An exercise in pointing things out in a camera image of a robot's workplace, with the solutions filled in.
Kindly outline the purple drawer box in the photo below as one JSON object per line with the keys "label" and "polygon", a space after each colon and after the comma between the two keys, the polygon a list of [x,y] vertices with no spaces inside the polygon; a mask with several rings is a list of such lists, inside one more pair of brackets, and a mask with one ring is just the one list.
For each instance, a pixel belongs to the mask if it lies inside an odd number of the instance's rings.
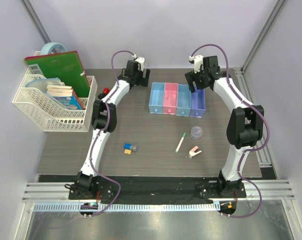
{"label": "purple drawer box", "polygon": [[206,113],[205,103],[205,91],[203,89],[197,89],[191,93],[191,110],[190,117],[202,118]]}

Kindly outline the light blue drawer box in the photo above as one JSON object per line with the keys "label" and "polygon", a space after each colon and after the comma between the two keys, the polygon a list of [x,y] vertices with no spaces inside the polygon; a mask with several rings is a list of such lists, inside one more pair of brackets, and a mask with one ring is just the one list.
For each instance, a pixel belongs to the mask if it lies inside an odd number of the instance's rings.
{"label": "light blue drawer box", "polygon": [[163,114],[164,104],[164,82],[153,82],[151,85],[150,98],[149,98],[149,112],[151,114]]}

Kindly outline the green white marker pen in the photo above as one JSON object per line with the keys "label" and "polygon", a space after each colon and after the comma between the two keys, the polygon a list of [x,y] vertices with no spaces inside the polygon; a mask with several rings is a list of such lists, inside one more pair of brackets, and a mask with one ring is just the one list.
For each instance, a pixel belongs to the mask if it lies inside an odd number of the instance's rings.
{"label": "green white marker pen", "polygon": [[184,139],[186,137],[186,134],[187,134],[186,132],[183,133],[183,135],[182,135],[182,137],[181,137],[181,139],[180,139],[180,141],[179,141],[179,143],[178,143],[178,145],[177,145],[177,147],[175,149],[175,153],[179,152],[179,150],[181,148],[181,145],[182,145],[182,143],[183,143],[183,141],[184,141]]}

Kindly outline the pink drawer box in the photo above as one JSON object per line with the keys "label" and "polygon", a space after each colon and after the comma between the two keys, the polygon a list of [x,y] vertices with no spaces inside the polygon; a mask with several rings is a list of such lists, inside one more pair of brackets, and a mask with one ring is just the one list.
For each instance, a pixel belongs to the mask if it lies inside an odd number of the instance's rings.
{"label": "pink drawer box", "polygon": [[175,115],[177,112],[178,84],[166,82],[164,86],[163,114]]}

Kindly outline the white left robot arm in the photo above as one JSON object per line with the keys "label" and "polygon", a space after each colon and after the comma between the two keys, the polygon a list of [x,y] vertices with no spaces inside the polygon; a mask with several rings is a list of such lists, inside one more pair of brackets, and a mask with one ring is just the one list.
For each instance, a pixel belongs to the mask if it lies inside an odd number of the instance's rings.
{"label": "white left robot arm", "polygon": [[144,69],[145,59],[128,60],[109,93],[102,94],[93,103],[91,126],[93,128],[90,147],[73,184],[65,184],[70,200],[91,200],[98,196],[99,165],[105,145],[117,126],[117,105],[135,86],[147,87],[150,69]]}

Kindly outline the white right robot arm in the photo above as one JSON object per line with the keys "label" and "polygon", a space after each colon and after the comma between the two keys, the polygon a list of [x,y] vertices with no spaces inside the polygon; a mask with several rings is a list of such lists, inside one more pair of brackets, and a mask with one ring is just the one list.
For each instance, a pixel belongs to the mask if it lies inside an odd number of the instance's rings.
{"label": "white right robot arm", "polygon": [[189,90],[210,88],[230,111],[226,128],[229,152],[217,183],[207,187],[222,198],[232,198],[241,189],[242,171],[248,154],[263,135],[264,108],[253,105],[238,90],[228,71],[221,71],[217,56],[190,56],[193,70],[185,74]]}

